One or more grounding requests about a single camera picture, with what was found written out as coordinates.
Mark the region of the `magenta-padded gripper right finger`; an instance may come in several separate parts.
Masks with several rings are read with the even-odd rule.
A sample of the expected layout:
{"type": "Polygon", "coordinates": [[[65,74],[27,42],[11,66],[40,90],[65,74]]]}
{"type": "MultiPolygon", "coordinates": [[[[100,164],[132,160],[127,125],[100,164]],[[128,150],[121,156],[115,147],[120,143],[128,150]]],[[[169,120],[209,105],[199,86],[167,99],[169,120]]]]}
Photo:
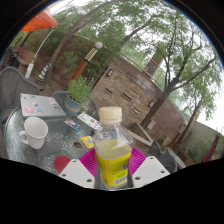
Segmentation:
{"type": "Polygon", "coordinates": [[[169,175],[155,156],[146,156],[136,148],[129,159],[129,173],[134,188],[140,188],[169,175]]]}

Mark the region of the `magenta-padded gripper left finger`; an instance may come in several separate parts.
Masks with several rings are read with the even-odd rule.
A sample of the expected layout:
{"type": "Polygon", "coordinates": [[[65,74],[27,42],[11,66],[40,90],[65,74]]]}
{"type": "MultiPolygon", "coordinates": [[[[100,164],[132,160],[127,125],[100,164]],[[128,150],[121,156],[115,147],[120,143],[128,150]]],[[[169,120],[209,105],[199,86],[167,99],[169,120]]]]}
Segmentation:
{"type": "Polygon", "coordinates": [[[58,157],[59,176],[84,188],[95,187],[98,163],[95,149],[89,150],[80,159],[58,157]]]}

